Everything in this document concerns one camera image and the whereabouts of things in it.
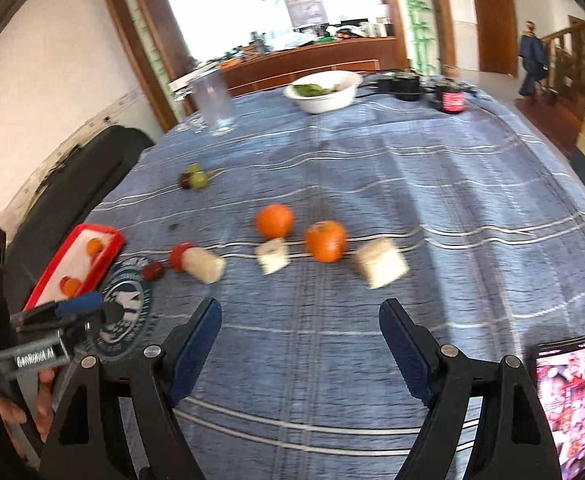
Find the white bowl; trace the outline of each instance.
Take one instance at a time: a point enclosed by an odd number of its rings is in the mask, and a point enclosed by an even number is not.
[[[317,74],[307,75],[297,79],[294,83],[288,85],[284,90],[284,95],[288,99],[297,101],[300,108],[310,114],[322,114],[339,110],[352,104],[355,100],[357,87],[362,82],[362,77],[355,72],[346,72],[345,70],[330,70],[329,72],[319,72]],[[322,88],[339,89],[332,94],[322,95],[319,97],[302,97],[293,88],[294,85],[315,84]]]

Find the label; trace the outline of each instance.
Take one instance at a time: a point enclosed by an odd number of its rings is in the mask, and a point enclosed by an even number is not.
[[[37,365],[39,363],[43,363],[44,361],[49,361],[55,357],[56,355],[54,354],[54,349],[52,346],[50,346],[48,348],[44,348],[43,350],[31,352],[23,356],[18,355],[15,361],[18,368],[23,368],[25,366]]]
[[[121,321],[105,326],[89,347],[109,357],[130,349],[143,331],[152,307],[152,289],[141,277],[141,268],[150,260],[140,256],[116,264],[104,287],[104,301],[124,307]]]
[[[466,96],[463,92],[446,92],[442,94],[442,108],[445,112],[463,112]]]

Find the green plant decal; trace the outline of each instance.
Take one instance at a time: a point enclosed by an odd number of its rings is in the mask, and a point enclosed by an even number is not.
[[[432,29],[425,18],[433,10],[423,0],[405,0],[412,32],[412,43],[415,47],[416,59],[413,60],[415,68],[419,73],[431,75],[436,73],[436,68],[429,61],[429,46],[435,38]]]

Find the door frame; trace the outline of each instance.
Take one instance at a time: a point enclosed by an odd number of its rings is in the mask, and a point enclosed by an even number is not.
[[[475,4],[475,10],[477,9],[477,1],[473,0],[474,4]],[[513,2],[513,6],[512,6],[512,13],[511,13],[511,19],[512,19],[512,24],[513,24],[513,44],[511,45],[512,49],[513,49],[513,56],[512,59],[510,61],[510,68],[509,68],[509,73],[508,75],[511,75],[513,77],[518,77],[519,75],[519,56],[517,55],[519,53],[519,48],[518,48],[518,44],[517,44],[517,40],[518,40],[518,36],[519,36],[519,30],[517,28],[517,9],[515,7],[515,0],[512,0]],[[482,66],[481,66],[481,45],[479,43],[480,41],[480,35],[479,35],[479,18],[477,18],[477,54],[479,56],[479,71],[480,72],[485,72],[484,70],[482,70]]]

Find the circular logo print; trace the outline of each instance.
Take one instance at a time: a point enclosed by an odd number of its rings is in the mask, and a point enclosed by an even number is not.
[[[123,354],[140,335],[152,306],[152,289],[141,277],[140,269],[150,261],[134,257],[116,264],[104,287],[104,301],[116,301],[124,307],[121,321],[105,326],[91,341],[106,356]]]

